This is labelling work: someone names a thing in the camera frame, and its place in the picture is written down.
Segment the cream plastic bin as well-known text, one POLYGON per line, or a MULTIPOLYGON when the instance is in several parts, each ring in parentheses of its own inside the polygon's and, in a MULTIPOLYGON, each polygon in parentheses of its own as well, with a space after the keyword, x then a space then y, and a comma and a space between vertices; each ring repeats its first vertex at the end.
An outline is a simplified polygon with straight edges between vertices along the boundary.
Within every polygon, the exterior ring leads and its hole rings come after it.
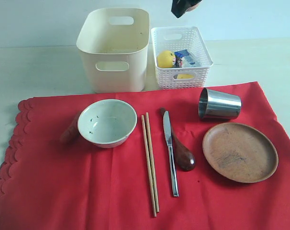
POLYGON ((138 8, 88 14, 76 46, 94 92, 140 92, 145 87, 150 19, 138 8))

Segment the white perforated plastic basket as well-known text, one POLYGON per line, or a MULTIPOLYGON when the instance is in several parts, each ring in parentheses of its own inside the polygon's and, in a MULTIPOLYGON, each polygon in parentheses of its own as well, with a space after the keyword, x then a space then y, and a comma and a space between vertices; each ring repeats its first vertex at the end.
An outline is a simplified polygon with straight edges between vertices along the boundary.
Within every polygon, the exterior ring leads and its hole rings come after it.
POLYGON ((179 89, 202 87, 213 61, 201 34, 195 26, 155 27, 151 29, 153 54, 155 62, 155 75, 161 89, 179 89), (200 62, 200 67, 194 68, 168 68, 157 66, 156 57, 164 50, 175 53, 188 50, 200 62), (178 74, 193 75, 193 79, 177 79, 178 74))

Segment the white ceramic bowl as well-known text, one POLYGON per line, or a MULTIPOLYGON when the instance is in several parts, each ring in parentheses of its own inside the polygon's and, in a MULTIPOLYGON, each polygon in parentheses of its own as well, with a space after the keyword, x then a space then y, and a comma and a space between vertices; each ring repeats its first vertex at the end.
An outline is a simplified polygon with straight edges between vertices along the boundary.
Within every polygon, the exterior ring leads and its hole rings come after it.
POLYGON ((105 99, 86 107, 78 118, 78 131, 100 148, 123 144, 137 124, 135 109, 122 100, 105 99))

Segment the brown egg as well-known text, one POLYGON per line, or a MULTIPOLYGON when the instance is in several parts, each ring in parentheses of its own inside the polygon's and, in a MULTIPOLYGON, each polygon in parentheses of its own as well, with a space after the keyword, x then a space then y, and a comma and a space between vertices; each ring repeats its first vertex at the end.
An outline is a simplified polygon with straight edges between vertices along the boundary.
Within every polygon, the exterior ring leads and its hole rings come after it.
POLYGON ((196 9, 198 6, 199 6, 199 3, 196 4, 196 5, 193 5, 193 6, 189 7, 186 11, 187 11, 187 12, 193 11, 193 10, 196 9))

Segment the dark wooden spoon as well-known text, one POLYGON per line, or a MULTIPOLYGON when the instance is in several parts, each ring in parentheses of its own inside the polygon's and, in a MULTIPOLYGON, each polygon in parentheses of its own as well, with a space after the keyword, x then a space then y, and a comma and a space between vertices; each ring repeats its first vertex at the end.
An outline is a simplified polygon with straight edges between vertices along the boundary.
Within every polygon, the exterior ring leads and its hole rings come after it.
POLYGON ((171 124, 170 118, 167 116, 168 121, 165 121, 165 113, 168 112, 165 108, 160 108, 160 113, 163 117, 163 130, 165 135, 165 140, 168 147, 172 148, 172 154, 169 153, 169 156, 172 156, 174 161, 183 171, 191 171, 196 166, 196 160, 191 151, 183 145, 180 140, 177 138, 171 124))

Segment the blue white milk carton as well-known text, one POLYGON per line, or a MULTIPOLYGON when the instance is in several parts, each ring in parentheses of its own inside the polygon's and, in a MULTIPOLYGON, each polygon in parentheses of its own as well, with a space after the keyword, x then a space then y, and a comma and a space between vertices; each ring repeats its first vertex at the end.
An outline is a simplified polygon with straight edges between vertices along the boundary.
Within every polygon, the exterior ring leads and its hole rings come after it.
POLYGON ((201 66, 195 56, 186 49, 176 51, 174 54, 176 57, 176 68, 194 68, 201 66))

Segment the yellow lemon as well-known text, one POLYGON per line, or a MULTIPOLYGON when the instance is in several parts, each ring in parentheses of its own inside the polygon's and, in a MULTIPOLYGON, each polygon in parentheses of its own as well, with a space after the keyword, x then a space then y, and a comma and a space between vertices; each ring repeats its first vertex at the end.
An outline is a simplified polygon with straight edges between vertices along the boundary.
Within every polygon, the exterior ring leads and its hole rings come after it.
POLYGON ((162 69, 172 68, 176 63, 176 56, 172 51, 164 50, 157 57, 157 66, 162 69))

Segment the stainless steel cup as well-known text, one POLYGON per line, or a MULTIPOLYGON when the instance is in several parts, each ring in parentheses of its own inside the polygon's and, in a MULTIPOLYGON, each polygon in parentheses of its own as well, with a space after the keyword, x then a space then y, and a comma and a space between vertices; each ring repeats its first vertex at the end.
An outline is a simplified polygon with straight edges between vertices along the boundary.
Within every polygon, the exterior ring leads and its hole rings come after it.
POLYGON ((236 119, 241 112, 241 98, 237 95, 204 88, 198 105, 200 119, 236 119))

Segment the left wooden chopstick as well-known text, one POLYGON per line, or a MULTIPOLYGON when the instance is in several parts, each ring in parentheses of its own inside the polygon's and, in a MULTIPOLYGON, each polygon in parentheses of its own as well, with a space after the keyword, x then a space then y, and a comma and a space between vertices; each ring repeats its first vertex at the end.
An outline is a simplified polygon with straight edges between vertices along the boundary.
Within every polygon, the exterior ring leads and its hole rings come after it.
POLYGON ((143 138, 144 138, 144 144, 145 144, 145 155, 146 155, 146 164, 147 164, 153 217, 156 217, 156 200, 155 200, 155 194, 154 194, 154 188, 153 188, 153 178, 152 178, 152 171, 151 171, 151 165, 150 165, 149 148, 148 148, 144 115, 141 115, 141 121, 142 121, 143 138))

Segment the silver table knife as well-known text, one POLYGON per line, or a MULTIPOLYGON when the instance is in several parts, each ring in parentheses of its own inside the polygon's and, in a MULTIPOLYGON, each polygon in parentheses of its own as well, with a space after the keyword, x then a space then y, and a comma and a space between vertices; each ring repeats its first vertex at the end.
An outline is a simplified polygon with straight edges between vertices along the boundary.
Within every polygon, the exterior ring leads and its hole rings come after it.
POLYGON ((179 197, 177 173, 176 173, 174 153, 173 153, 171 123, 170 123, 168 111, 165 111, 163 114, 163 128, 164 128, 164 135, 165 135, 165 140, 166 140, 167 149, 168 149, 168 156, 169 156, 172 194, 174 197, 179 197))

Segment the brown wooden plate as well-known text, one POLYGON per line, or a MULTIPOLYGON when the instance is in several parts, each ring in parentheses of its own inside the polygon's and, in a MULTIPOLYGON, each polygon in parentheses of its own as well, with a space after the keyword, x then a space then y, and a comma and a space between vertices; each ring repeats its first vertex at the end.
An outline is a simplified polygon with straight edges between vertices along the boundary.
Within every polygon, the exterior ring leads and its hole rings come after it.
POLYGON ((257 129, 227 122, 210 128, 202 150, 220 175, 240 183, 257 183, 274 174, 279 157, 272 142, 257 129))

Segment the red scalloped tablecloth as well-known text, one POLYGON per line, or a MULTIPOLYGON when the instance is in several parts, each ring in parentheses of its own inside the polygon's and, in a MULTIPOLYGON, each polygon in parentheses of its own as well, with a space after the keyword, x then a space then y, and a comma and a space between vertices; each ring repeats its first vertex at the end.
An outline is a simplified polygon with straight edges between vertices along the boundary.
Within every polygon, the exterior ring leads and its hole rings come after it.
POLYGON ((290 139, 257 82, 219 86, 240 96, 238 122, 264 133, 279 155, 265 181, 241 184, 218 174, 201 148, 215 122, 201 122, 200 88, 34 97, 19 102, 17 126, 0 167, 0 230, 290 230, 290 139), (75 115, 116 98, 149 113, 160 212, 152 216, 142 124, 113 149, 77 138, 59 141, 75 115), (196 160, 175 162, 179 197, 172 194, 160 108, 196 160))

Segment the yellow cheese wedge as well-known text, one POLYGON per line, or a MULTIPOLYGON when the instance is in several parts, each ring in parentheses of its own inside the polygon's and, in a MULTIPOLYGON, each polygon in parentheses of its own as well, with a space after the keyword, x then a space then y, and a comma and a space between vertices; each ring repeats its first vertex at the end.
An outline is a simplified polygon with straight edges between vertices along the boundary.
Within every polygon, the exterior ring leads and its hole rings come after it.
POLYGON ((177 79, 180 80, 180 79, 193 79, 194 76, 193 75, 190 75, 190 74, 178 74, 177 75, 177 79))

